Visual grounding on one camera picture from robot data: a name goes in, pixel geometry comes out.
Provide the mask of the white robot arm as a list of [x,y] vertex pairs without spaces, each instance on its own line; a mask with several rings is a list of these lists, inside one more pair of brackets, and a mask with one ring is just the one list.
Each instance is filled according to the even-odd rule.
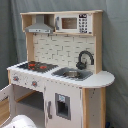
[[3,128],[37,128],[35,123],[26,115],[17,115]]

